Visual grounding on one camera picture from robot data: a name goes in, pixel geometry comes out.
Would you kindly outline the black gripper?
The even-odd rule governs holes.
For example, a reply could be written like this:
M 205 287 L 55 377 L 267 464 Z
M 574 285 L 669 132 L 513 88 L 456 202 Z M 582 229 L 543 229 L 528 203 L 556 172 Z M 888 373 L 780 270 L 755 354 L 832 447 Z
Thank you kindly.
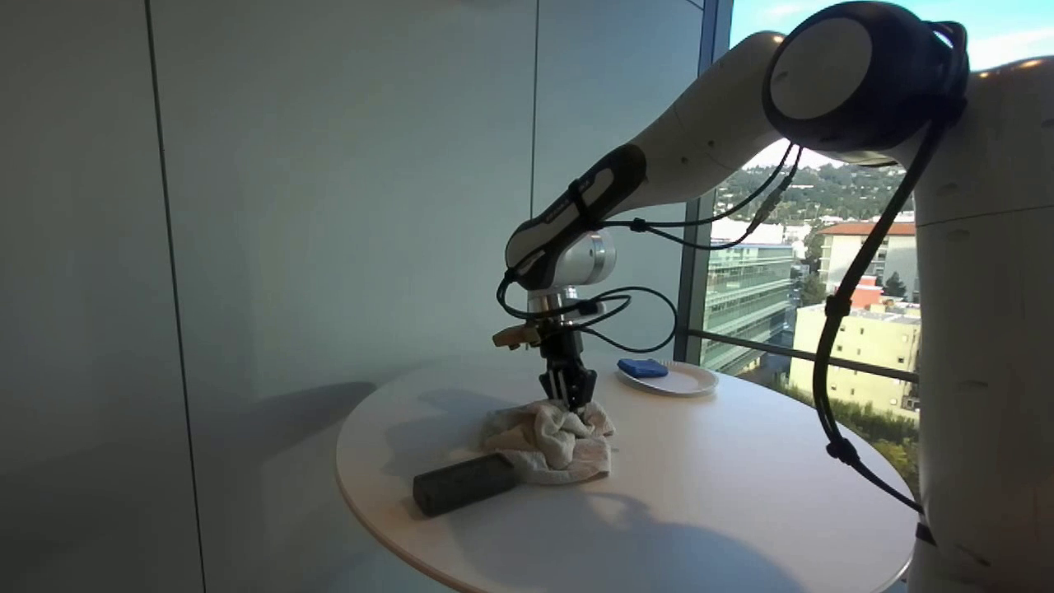
M 554 325 L 554 337 L 542 344 L 548 362 L 542 385 L 548 401 L 567 411 L 582 411 L 592 401 L 597 373 L 580 359 L 580 337 L 567 325 Z

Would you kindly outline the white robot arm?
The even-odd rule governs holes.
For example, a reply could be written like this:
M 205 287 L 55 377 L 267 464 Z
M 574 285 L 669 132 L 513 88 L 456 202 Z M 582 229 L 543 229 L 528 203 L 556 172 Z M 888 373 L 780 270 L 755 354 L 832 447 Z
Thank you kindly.
M 895 164 L 922 290 L 916 593 L 1054 589 L 1054 60 L 974 68 L 969 33 L 849 0 L 755 33 L 503 249 L 530 294 L 580 236 L 689 202 L 767 144 Z

